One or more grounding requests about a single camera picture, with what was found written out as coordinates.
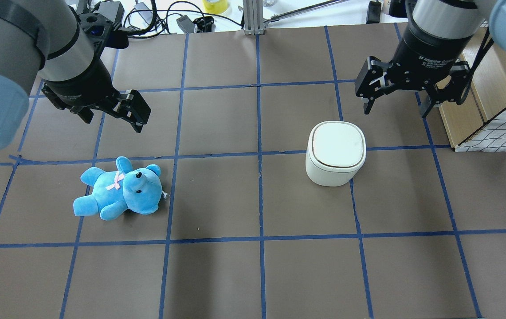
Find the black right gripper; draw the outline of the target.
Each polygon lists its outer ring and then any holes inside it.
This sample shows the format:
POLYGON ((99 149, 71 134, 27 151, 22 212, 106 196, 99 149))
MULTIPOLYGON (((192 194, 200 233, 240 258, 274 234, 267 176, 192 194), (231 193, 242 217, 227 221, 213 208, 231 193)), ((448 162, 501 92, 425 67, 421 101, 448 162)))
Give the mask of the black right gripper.
POLYGON ((355 80, 355 95, 368 115, 374 101, 397 90, 425 90, 427 99, 420 105, 420 115, 427 117, 434 107, 445 101, 459 101, 471 73, 467 61, 457 61, 468 38, 442 39, 429 34, 403 34, 390 63, 369 56, 355 80), (448 83, 436 83, 449 75, 448 83))

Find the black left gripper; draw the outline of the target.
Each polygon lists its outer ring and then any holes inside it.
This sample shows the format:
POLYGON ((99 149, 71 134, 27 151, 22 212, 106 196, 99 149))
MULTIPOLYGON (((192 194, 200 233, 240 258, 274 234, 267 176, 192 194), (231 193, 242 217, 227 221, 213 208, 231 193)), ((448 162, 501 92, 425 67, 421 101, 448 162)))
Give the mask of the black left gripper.
POLYGON ((151 107, 139 91, 120 93, 113 87, 105 66, 89 66, 66 81, 45 81, 41 91, 57 109, 69 110, 86 124, 91 123, 95 109, 123 119, 141 133, 151 115, 151 107))

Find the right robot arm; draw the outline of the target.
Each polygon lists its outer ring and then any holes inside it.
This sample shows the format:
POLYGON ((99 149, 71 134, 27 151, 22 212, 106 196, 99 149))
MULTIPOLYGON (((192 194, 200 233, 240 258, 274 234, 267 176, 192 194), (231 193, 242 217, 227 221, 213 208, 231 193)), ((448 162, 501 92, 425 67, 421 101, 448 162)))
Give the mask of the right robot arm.
POLYGON ((410 0, 408 24, 389 62, 369 56, 355 94, 369 114, 394 91, 425 91, 422 118, 445 101, 462 104, 492 45, 506 51, 506 0, 410 0))

